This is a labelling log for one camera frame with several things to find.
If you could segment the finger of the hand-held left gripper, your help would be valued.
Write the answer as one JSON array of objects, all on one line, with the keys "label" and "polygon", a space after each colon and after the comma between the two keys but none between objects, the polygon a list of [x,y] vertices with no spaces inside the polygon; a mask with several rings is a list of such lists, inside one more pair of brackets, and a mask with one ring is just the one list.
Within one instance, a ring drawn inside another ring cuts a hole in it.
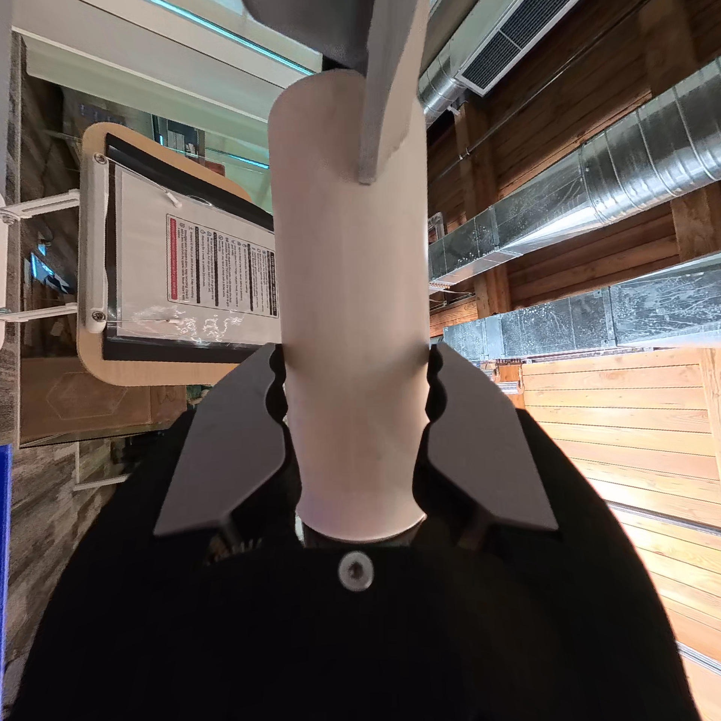
[{"label": "finger of the hand-held left gripper", "polygon": [[428,13],[428,2],[374,2],[357,166],[361,185],[378,179],[410,130]]},{"label": "finger of the hand-held left gripper", "polygon": [[317,51],[322,70],[367,71],[368,1],[244,1],[258,23]]}]

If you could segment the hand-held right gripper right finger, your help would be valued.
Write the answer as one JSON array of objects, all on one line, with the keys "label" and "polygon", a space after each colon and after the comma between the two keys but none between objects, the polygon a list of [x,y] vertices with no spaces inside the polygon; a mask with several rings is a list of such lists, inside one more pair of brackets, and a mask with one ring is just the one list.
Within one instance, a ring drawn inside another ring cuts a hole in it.
[{"label": "hand-held right gripper right finger", "polygon": [[446,343],[430,346],[428,425],[416,501],[476,549],[493,526],[554,533],[558,522],[517,410],[481,369]]}]

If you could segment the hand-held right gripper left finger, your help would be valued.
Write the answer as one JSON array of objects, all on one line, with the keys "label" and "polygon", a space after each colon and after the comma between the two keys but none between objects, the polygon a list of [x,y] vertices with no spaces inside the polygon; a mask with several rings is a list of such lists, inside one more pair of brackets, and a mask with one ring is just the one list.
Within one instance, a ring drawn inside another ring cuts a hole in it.
[{"label": "hand-held right gripper left finger", "polygon": [[283,349],[266,344],[213,387],[191,422],[154,536],[220,532],[249,548],[293,528],[284,381]]}]

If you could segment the white bottle with black lid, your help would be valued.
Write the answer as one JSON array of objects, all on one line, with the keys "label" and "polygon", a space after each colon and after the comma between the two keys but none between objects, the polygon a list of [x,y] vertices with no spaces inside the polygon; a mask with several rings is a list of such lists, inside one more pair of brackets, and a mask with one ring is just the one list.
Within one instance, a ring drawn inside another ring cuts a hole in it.
[{"label": "white bottle with black lid", "polygon": [[412,477],[428,422],[425,123],[357,181],[365,78],[289,86],[268,121],[290,426],[313,531],[367,544],[424,517]]}]

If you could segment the white air vent grille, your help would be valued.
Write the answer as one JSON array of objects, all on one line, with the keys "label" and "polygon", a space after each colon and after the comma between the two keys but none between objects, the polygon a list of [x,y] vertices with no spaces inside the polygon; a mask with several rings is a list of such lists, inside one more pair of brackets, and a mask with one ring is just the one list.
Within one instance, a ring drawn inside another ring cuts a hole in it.
[{"label": "white air vent grille", "polygon": [[473,53],[455,80],[483,97],[578,4],[577,1],[514,2]]}]

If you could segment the cardboard box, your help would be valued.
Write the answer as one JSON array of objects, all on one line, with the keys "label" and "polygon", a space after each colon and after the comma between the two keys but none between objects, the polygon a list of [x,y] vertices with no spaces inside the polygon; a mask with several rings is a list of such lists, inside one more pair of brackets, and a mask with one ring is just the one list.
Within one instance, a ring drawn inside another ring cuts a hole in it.
[{"label": "cardboard box", "polygon": [[168,428],[187,408],[185,386],[115,386],[77,357],[23,358],[23,446],[130,436]]}]

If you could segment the instruction sheet sign stand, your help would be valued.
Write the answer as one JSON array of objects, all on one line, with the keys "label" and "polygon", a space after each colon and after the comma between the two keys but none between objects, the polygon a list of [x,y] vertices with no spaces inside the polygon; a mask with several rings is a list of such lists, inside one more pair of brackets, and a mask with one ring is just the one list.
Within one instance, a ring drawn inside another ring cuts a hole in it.
[{"label": "instruction sheet sign stand", "polygon": [[84,368],[115,386],[213,385],[282,361],[273,218],[236,183],[123,125],[89,127],[79,188],[2,207],[2,221],[78,209],[77,301],[2,308],[70,316]]}]

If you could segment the rectangular silver ventilation duct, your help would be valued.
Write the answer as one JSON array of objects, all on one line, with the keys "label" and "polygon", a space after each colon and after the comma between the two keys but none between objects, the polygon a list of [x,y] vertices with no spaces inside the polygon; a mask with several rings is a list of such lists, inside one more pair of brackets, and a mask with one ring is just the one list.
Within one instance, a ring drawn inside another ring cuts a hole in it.
[{"label": "rectangular silver ventilation duct", "polygon": [[447,327],[442,340],[476,364],[621,348],[719,348],[720,256]]}]

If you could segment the round silver ventilation duct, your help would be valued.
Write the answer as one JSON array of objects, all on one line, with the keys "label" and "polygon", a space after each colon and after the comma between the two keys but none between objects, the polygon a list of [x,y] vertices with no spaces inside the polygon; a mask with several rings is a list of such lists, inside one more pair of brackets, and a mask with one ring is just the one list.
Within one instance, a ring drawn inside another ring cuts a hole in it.
[{"label": "round silver ventilation duct", "polygon": [[720,58],[428,249],[429,293],[720,180]]}]

